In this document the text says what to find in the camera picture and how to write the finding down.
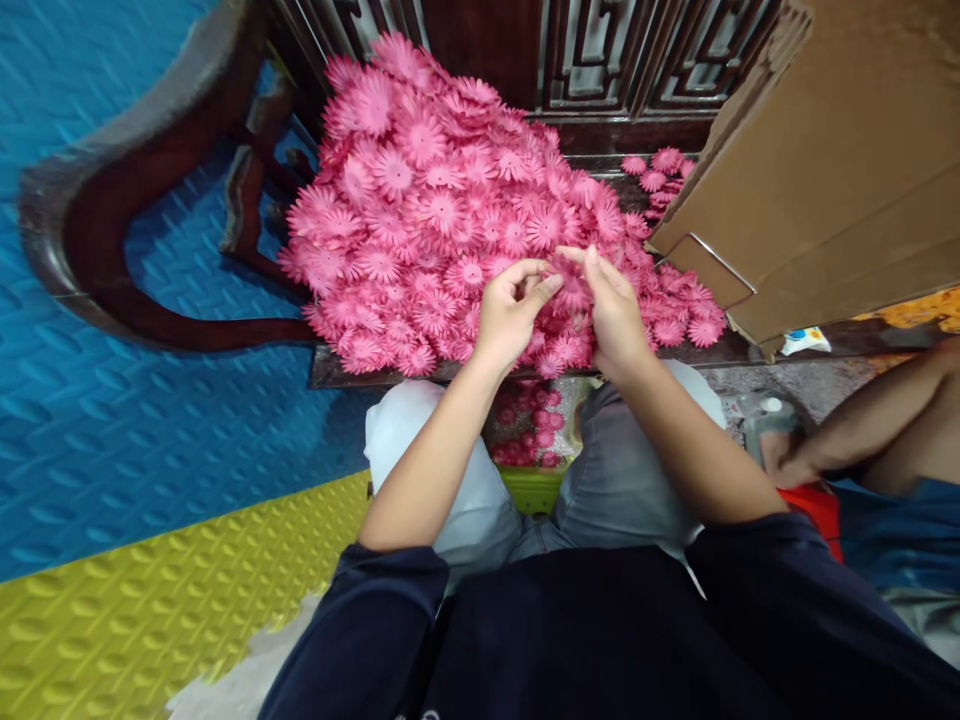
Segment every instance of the green basket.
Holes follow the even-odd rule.
[[[560,483],[563,482],[570,459],[564,458],[563,463],[555,468],[518,468],[506,465],[497,465],[500,477],[513,500],[525,515],[534,513],[551,513],[557,504],[560,494]]]

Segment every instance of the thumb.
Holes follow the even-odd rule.
[[[613,291],[610,280],[600,267],[600,256],[597,255],[596,245],[588,247],[583,254],[583,276],[587,279],[587,285],[593,290],[595,296],[609,295]]]
[[[550,302],[550,298],[556,295],[561,287],[563,287],[563,275],[551,275],[543,282],[537,283],[533,292],[520,302],[520,306],[524,309],[524,312],[536,317],[537,313]]]

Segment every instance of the dark blue shirt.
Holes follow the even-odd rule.
[[[431,549],[351,546],[260,717],[960,715],[960,673],[805,518],[704,530],[687,559],[706,599],[643,547],[531,557],[442,602]]]

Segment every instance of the hand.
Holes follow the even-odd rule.
[[[615,385],[627,379],[642,360],[655,357],[647,344],[640,306],[630,282],[597,254],[587,250],[559,247],[557,251],[583,266],[587,284],[593,290],[593,332],[597,336],[594,363]]]
[[[563,277],[542,273],[546,260],[520,260],[497,275],[483,291],[480,333],[473,358],[506,375],[530,344],[537,313],[563,285]]]

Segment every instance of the pile of pink flowers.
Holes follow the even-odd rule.
[[[616,193],[559,151],[556,130],[529,123],[476,78],[451,77],[397,34],[373,66],[328,65],[321,172],[289,214],[278,262],[313,290],[311,327],[345,370],[429,375],[473,352],[486,283],[522,257],[558,263],[558,245],[600,253],[636,288],[656,348],[719,338],[723,312],[692,273],[654,269],[643,247],[692,161],[667,148],[630,172],[650,209],[623,213]],[[589,367],[592,297],[576,269],[537,321],[520,358],[540,375]]]
[[[557,412],[561,400],[560,391],[542,380],[518,380],[503,385],[493,403],[496,423],[502,428],[512,428],[524,413],[529,413],[532,430],[491,447],[493,461],[498,465],[516,467],[560,465],[563,458],[550,448],[566,424],[563,415]]]

